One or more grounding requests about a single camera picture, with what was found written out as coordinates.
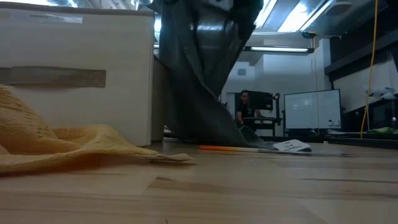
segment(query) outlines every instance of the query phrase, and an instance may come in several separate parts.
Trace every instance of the ceiling light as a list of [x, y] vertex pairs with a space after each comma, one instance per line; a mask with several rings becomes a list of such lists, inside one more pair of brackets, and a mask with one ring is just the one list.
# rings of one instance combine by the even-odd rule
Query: ceiling light
[[307, 7], [298, 3], [292, 12], [287, 16], [278, 32], [296, 32], [308, 28], [335, 0], [325, 0], [326, 3], [317, 11], [310, 12]]
[[25, 4], [38, 4], [42, 6], [56, 6], [47, 0], [0, 0], [0, 2], [16, 2], [16, 3], [25, 3]]
[[154, 0], [138, 0], [139, 4], [143, 4], [145, 6], [152, 4], [152, 2], [154, 2]]
[[266, 23], [266, 20], [268, 19], [269, 14], [271, 14], [272, 10], [274, 9], [276, 2], [277, 0], [264, 0], [262, 9], [257, 16], [257, 19], [254, 21], [256, 29], [260, 29]]
[[302, 3], [298, 3], [292, 12], [287, 16], [278, 32], [296, 32], [308, 20], [308, 9]]
[[329, 0], [328, 2], [326, 2], [326, 4], [324, 6], [322, 6], [321, 9], [318, 10], [317, 13], [315, 13], [315, 15], [313, 15], [311, 17], [311, 19], [309, 19], [301, 28], [300, 30], [303, 31], [306, 28], [308, 28], [316, 19], [318, 19], [318, 17], [330, 6], [330, 4], [333, 2], [334, 0]]
[[77, 7], [77, 4], [74, 1], [68, 0], [68, 2], [71, 5], [71, 7]]
[[251, 47], [255, 51], [271, 51], [271, 52], [297, 52], [307, 53], [309, 49], [291, 48], [291, 47]]
[[155, 32], [160, 32], [160, 30], [162, 29], [162, 21], [160, 19], [155, 19]]

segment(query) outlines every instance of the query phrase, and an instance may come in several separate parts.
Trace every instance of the man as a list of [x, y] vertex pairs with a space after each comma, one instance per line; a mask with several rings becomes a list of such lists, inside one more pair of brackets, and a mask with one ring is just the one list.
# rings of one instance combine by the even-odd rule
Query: man
[[241, 101], [236, 109], [236, 115], [238, 117], [238, 123], [245, 125], [251, 130], [255, 131], [254, 121], [245, 121], [244, 118], [254, 117], [254, 114], [261, 116], [259, 110], [254, 110], [249, 106], [249, 92], [247, 90], [241, 91]]

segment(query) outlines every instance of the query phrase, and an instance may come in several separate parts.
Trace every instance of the yellow cable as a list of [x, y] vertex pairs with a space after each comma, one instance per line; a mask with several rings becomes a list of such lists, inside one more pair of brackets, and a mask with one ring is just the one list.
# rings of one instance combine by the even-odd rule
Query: yellow cable
[[369, 75], [369, 88], [366, 93], [366, 104], [365, 104], [365, 113], [363, 114], [362, 125], [361, 125], [361, 139], [363, 138], [363, 128], [365, 125], [366, 115], [369, 109], [369, 94], [371, 92], [372, 86], [372, 74], [373, 74], [373, 63], [374, 63], [374, 54], [376, 53], [376, 34], [377, 34], [377, 13], [379, 11], [379, 0], [375, 0], [376, 6], [374, 8], [374, 30], [373, 30], [373, 51], [372, 51], [372, 60], [371, 60], [371, 73]]

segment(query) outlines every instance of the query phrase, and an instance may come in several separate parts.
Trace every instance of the wall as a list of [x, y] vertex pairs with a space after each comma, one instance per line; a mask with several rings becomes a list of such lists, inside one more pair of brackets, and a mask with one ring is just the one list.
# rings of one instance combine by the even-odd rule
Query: wall
[[[238, 76], [238, 69], [246, 69], [245, 76]], [[221, 92], [221, 102], [226, 103], [227, 93], [239, 93], [242, 90], [252, 90], [254, 86], [254, 67], [249, 62], [236, 62]]]
[[[239, 93], [241, 90], [279, 93], [280, 117], [283, 118], [284, 95], [315, 90], [329, 90], [331, 83], [325, 76], [325, 66], [330, 64], [330, 45], [328, 39], [317, 41], [314, 54], [263, 54], [255, 66], [248, 62], [236, 62], [221, 95], [226, 102], [226, 93]], [[239, 68], [248, 70], [245, 77], [238, 76]], [[276, 117], [275, 109], [261, 111], [263, 116]], [[271, 136], [271, 130], [258, 130], [261, 136]], [[275, 129], [276, 136], [283, 136], [283, 122]]]
[[[391, 87], [398, 90], [398, 72], [392, 57], [386, 62], [373, 66], [372, 87]], [[341, 105], [344, 113], [356, 110], [365, 105], [365, 90], [369, 85], [370, 68], [352, 73], [333, 82], [340, 89]]]
[[263, 33], [262, 30], [255, 30], [253, 35], [250, 36], [249, 40], [246, 42], [246, 46], [310, 48], [312, 47], [312, 41], [303, 38], [301, 32], [270, 35], [267, 32]]
[[[280, 117], [283, 118], [284, 95], [315, 90], [312, 68], [313, 55], [265, 54], [256, 65], [256, 81], [253, 90], [281, 95]], [[261, 111], [263, 116], [276, 117], [273, 111]], [[271, 136], [271, 130], [258, 130], [258, 135]], [[275, 128], [276, 136], [283, 136], [283, 123]]]

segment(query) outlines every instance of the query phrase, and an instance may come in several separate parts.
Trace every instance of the ceiling vent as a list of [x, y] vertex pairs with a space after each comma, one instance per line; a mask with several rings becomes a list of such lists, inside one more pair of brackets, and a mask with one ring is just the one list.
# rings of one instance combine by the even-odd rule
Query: ceiling vent
[[352, 6], [353, 6], [353, 3], [351, 3], [351, 2], [334, 2], [325, 11], [325, 15], [340, 16], [340, 15], [346, 13]]
[[238, 76], [246, 76], [246, 69], [244, 68], [238, 69]]

